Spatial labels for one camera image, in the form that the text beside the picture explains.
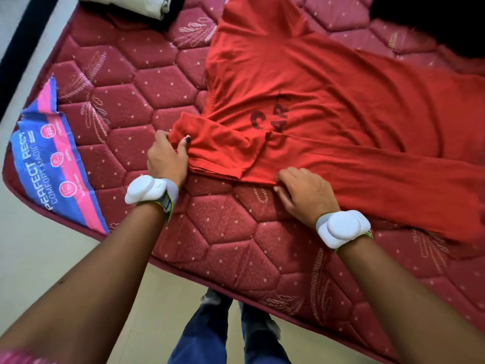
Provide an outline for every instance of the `white wrist device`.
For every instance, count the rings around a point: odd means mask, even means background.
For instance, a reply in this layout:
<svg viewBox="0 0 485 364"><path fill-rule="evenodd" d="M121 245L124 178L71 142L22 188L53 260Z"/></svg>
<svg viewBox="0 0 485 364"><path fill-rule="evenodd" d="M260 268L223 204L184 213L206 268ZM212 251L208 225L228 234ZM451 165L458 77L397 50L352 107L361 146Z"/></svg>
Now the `white wrist device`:
<svg viewBox="0 0 485 364"><path fill-rule="evenodd" d="M360 235L370 233L371 224L359 211L339 211L321 216L316 228L324 243L331 249L337 249Z"/></svg>
<svg viewBox="0 0 485 364"><path fill-rule="evenodd" d="M172 180L142 175L128 186L125 202L127 204L146 201L158 203L168 214L168 221L170 221L178 197L179 188Z"/></svg>

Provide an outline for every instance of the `mattress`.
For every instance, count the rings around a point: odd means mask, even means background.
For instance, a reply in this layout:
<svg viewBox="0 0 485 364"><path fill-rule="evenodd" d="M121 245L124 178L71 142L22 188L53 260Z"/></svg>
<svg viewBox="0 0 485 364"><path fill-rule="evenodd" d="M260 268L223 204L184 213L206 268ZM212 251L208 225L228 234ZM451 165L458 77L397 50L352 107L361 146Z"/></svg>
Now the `mattress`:
<svg viewBox="0 0 485 364"><path fill-rule="evenodd" d="M227 1L186 0L167 33L134 15L81 4L45 63L29 102L53 74L58 110L69 121L111 230L131 209L124 203L126 186L147 172L155 130L169 130L181 112L202 111L205 59ZM485 75L485 60L460 58L426 35L370 21L372 0L293 1L314 30L350 48ZM9 149L3 179L34 211L105 238L30 202ZM485 249L385 220L371 223L377 243L391 257L485 331ZM379 361L399 361L342 262L286 213L270 188L189 175L151 262Z"/></svg>

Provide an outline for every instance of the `blue and pink label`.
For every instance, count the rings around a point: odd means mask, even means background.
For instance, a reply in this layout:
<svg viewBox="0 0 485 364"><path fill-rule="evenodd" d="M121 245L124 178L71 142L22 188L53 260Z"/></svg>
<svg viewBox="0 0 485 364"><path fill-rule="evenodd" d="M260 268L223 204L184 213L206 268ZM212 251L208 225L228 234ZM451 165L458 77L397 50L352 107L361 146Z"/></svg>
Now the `blue and pink label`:
<svg viewBox="0 0 485 364"><path fill-rule="evenodd" d="M19 129L10 139L15 169L34 203L108 234L69 124L65 115L57 112L56 88L52 77L36 100L22 111Z"/></svg>

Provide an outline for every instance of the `floor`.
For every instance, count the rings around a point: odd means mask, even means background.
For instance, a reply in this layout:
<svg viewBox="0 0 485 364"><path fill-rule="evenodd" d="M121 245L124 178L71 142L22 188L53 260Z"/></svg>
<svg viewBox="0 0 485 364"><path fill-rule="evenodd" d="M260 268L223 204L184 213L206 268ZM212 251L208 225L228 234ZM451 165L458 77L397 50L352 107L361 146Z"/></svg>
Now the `floor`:
<svg viewBox="0 0 485 364"><path fill-rule="evenodd" d="M26 0L0 1L0 20ZM59 0L9 108L0 123L0 151L7 146L18 113L37 74L74 10ZM0 35L0 58L13 31ZM0 334L98 242L36 214L0 184ZM164 363L206 288L149 265L110 364ZM228 363L244 362L238 305L229 312ZM282 344L294 363L368 364L374 360L331 339L276 318Z"/></svg>

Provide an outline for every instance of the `person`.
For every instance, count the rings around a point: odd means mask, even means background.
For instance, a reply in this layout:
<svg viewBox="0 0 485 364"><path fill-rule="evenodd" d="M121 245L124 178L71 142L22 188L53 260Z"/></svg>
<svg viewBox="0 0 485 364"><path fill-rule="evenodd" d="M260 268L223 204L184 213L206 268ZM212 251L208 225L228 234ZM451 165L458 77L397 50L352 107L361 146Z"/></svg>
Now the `person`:
<svg viewBox="0 0 485 364"><path fill-rule="evenodd" d="M148 152L153 177L180 188L188 170L187 146L177 152L158 131ZM309 227L339 211L332 187L301 168L280 171L275 187L290 214ZM153 202L136 206L106 240L37 300L0 338L0 363L104 363L123 328L161 229L165 212ZM405 364L485 362L485 335L389 257L367 235L341 246L337 256L359 284ZM226 361L231 299L209 290L185 327L170 364ZM246 363L289 359L270 316L241 305Z"/></svg>

